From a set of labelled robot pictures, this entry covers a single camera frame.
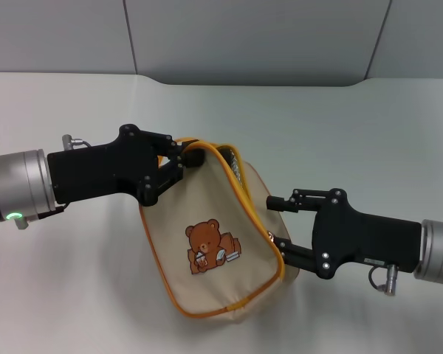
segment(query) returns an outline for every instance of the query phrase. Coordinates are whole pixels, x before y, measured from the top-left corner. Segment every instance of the white tabletop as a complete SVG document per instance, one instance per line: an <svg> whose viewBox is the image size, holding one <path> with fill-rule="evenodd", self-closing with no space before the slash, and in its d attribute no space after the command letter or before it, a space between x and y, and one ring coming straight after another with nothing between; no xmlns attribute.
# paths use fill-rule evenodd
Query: white tabletop
<svg viewBox="0 0 443 354"><path fill-rule="evenodd" d="M362 212L443 220L443 80L264 88L0 74L0 154L59 151L65 133L103 144L127 122L231 142L274 195L340 187ZM313 216L284 213L301 246ZM82 201L23 232L0 223L0 353L443 353L443 286L400 274L388 298L368 270L343 265L329 281L303 272L241 324L186 319L159 278L137 202Z"/></svg>

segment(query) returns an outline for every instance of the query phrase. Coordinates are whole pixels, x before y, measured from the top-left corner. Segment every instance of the wall seam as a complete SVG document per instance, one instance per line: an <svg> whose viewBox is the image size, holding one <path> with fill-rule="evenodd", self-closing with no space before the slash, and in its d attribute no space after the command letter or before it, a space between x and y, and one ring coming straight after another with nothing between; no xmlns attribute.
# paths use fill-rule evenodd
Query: wall seam
<svg viewBox="0 0 443 354"><path fill-rule="evenodd" d="M126 0L123 0L123 9L125 10L126 28L128 29L128 37L130 38L131 55L133 56L134 73L138 74L138 67L136 64L136 55L134 54L133 37L131 36L130 21L128 19L128 8L126 7Z"/></svg>
<svg viewBox="0 0 443 354"><path fill-rule="evenodd" d="M384 31L384 27L385 27L385 22L387 21L387 18L389 16L389 11L391 10L392 1L393 0L389 0L389 4L387 6L387 10L385 11L384 19L382 20L381 28L379 30L379 35L377 36L376 43L375 43L374 49L372 51L371 59L369 61L368 68L366 69L366 73L364 75L364 80L366 80L368 78L369 72L371 71L372 62L374 61L374 57L376 56L377 47L379 46L379 42L380 42L381 37L382 37L382 32Z"/></svg>

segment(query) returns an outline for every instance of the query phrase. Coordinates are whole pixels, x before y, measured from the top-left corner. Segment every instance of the cylindrical connector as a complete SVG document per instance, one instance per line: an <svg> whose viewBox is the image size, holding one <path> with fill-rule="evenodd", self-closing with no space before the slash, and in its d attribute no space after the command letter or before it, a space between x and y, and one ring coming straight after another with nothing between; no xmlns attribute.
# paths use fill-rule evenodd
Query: cylindrical connector
<svg viewBox="0 0 443 354"><path fill-rule="evenodd" d="M64 150L73 150L74 145L72 144L72 137L69 134L62 136L62 145L64 146Z"/></svg>
<svg viewBox="0 0 443 354"><path fill-rule="evenodd" d="M55 210L42 150L0 156L0 221Z"/></svg>
<svg viewBox="0 0 443 354"><path fill-rule="evenodd" d="M387 296L396 295L397 273L399 273L399 269L396 265L391 264L387 267L387 280L384 289L384 294Z"/></svg>
<svg viewBox="0 0 443 354"><path fill-rule="evenodd" d="M422 259L415 278L443 284L443 223L424 220L422 223Z"/></svg>

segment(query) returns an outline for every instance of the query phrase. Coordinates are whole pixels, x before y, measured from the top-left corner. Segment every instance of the cartoon bear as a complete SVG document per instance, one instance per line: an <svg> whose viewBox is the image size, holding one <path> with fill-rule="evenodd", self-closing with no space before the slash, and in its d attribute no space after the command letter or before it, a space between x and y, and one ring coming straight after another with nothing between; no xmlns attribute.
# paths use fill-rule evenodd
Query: cartoon bear
<svg viewBox="0 0 443 354"><path fill-rule="evenodd" d="M185 229L189 237L188 258L192 274L205 273L240 256L238 238L233 238L229 232L220 235L219 227L217 220L210 219Z"/></svg>

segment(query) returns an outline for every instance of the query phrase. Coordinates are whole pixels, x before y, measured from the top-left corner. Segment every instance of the beige pouch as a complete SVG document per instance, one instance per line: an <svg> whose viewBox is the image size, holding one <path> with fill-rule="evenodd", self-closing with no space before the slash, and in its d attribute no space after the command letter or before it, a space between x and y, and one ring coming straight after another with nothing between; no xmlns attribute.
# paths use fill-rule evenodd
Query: beige pouch
<svg viewBox="0 0 443 354"><path fill-rule="evenodd" d="M298 275L285 266L269 233L289 238L254 168L229 145L193 142L205 163L141 218L174 305L193 318L242 319L269 304Z"/></svg>

